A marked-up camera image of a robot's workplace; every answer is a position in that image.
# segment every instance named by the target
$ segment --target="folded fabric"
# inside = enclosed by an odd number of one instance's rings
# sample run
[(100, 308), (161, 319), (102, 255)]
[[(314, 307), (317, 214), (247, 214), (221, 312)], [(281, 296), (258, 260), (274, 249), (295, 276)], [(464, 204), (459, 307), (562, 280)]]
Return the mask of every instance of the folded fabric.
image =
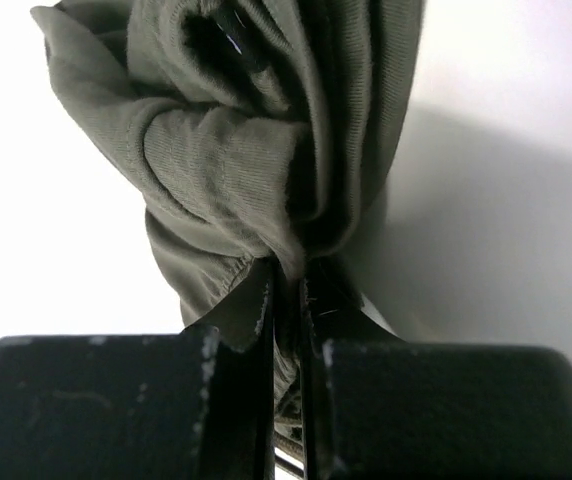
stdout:
[(394, 157), (421, 11), (419, 0), (32, 10), (53, 91), (143, 194), (153, 255), (185, 324), (257, 258), (276, 257), (294, 283), (309, 259), (343, 246)]

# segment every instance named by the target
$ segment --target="cloth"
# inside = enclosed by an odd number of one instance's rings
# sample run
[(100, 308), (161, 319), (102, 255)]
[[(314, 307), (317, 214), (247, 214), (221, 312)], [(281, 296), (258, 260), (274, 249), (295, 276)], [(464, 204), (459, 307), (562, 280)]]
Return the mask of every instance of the cloth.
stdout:
[(276, 257), (292, 285), (344, 245), (394, 157), (421, 12), (420, 0), (32, 10), (55, 95), (144, 197), (186, 325), (255, 259)]

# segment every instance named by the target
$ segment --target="ribbed fabric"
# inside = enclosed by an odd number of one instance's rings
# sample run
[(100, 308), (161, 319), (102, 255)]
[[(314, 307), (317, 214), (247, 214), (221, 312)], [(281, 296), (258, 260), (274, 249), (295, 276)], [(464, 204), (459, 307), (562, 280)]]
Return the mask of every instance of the ribbed fabric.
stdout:
[[(277, 257), (288, 287), (308, 260), (344, 245), (394, 157), (421, 11), (420, 0), (63, 0), (32, 10), (53, 91), (144, 197), (152, 252), (186, 324), (254, 259)], [(286, 412), (296, 359), (276, 365)]]

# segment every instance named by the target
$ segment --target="olive green fabric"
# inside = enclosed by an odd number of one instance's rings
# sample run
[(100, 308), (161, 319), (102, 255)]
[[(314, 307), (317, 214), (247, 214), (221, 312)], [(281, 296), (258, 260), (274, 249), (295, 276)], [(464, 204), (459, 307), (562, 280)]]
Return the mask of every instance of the olive green fabric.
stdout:
[[(421, 11), (420, 0), (32, 10), (55, 95), (144, 197), (152, 253), (186, 325), (255, 259), (276, 257), (295, 284), (308, 260), (344, 245), (395, 154)], [(276, 402), (296, 371), (282, 367)]]

